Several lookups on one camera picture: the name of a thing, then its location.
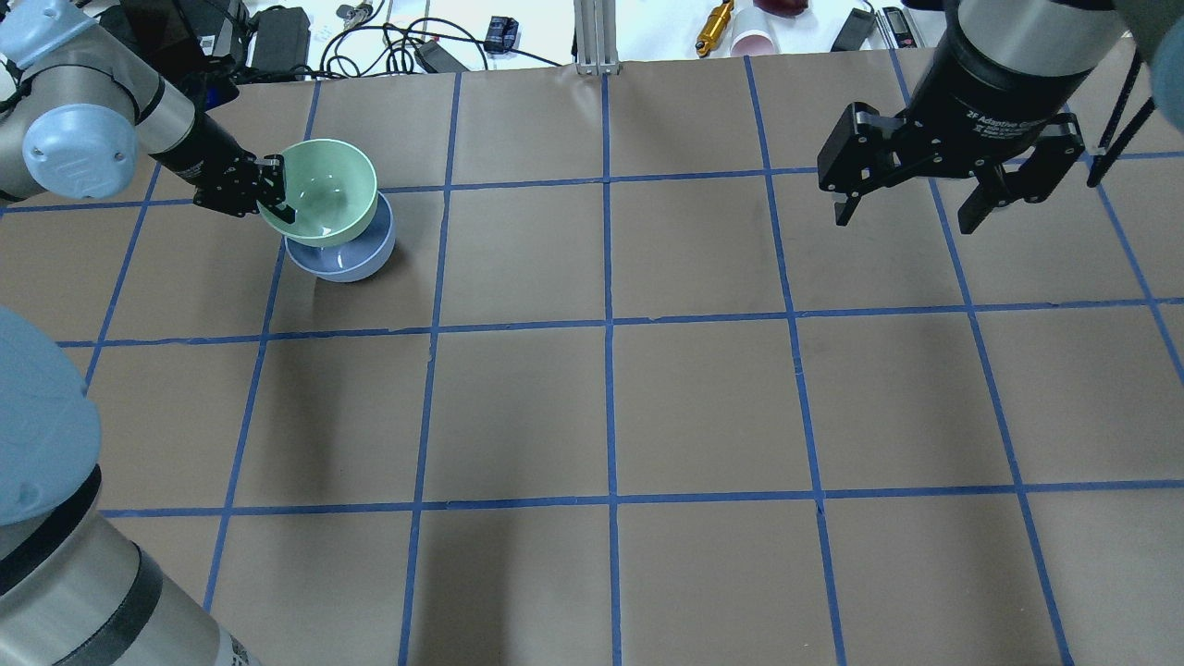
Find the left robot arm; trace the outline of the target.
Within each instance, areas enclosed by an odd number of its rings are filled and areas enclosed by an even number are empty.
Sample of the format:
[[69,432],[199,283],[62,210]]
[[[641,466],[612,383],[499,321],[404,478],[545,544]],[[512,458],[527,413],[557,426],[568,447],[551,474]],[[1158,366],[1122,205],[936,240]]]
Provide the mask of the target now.
[[[4,206],[124,191],[141,156],[197,205],[257,214],[257,156],[72,1],[4,4]],[[63,346],[4,307],[4,664],[258,665],[260,657],[102,514],[101,414]]]

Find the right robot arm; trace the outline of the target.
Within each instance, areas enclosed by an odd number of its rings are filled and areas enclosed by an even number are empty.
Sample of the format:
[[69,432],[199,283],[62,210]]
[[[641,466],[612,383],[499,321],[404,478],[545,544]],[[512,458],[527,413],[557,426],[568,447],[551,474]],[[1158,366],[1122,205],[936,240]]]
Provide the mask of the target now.
[[905,109],[845,107],[818,154],[818,186],[847,225],[864,196],[913,178],[969,179],[958,211],[965,235],[992,211],[1053,194],[1083,155],[1063,105],[1119,37],[1135,41],[1151,97],[1090,169],[1096,186],[1143,119],[1180,127],[1179,1],[942,1],[946,30]]

